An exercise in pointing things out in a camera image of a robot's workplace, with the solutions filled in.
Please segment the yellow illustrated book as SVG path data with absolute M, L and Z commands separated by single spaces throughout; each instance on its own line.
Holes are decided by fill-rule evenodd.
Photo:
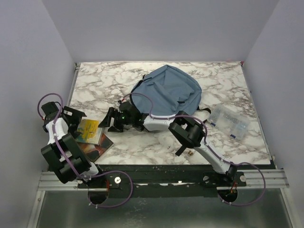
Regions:
M 76 141 L 98 145 L 104 131 L 99 124 L 98 120 L 82 119 L 77 128 L 80 134 L 76 137 Z

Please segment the dark red notebook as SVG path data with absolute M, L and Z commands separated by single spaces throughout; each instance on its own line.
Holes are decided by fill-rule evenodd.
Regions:
M 98 145 L 91 143 L 78 143 L 86 157 L 91 162 L 96 162 L 113 146 L 113 144 L 114 143 L 105 134 L 102 134 Z

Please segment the blue student backpack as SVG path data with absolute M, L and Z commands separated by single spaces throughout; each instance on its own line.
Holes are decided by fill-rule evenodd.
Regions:
M 130 103 L 141 113 L 169 116 L 184 111 L 188 115 L 199 109 L 202 89 L 184 71 L 164 65 L 145 75 L 132 89 Z

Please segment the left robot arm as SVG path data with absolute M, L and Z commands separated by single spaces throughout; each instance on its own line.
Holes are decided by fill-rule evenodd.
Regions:
M 42 105 L 42 111 L 45 114 L 43 129 L 48 133 L 49 141 L 41 153 L 50 169 L 63 184 L 81 179 L 96 188 L 102 187 L 105 175 L 76 142 L 80 135 L 77 127 L 86 114 L 68 106 L 60 110 L 56 102 Z

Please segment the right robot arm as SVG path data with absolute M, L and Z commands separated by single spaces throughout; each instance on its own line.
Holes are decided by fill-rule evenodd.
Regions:
M 218 174 L 219 182 L 229 186 L 236 180 L 237 166 L 217 154 L 207 142 L 207 127 L 200 119 L 188 115 L 184 111 L 169 116 L 155 116 L 151 113 L 141 113 L 130 102 L 120 103 L 119 109 L 110 107 L 105 118 L 99 124 L 109 132 L 123 132 L 130 125 L 138 131 L 170 131 L 181 144 L 176 155 L 181 155 L 185 149 L 195 149 L 202 155 Z

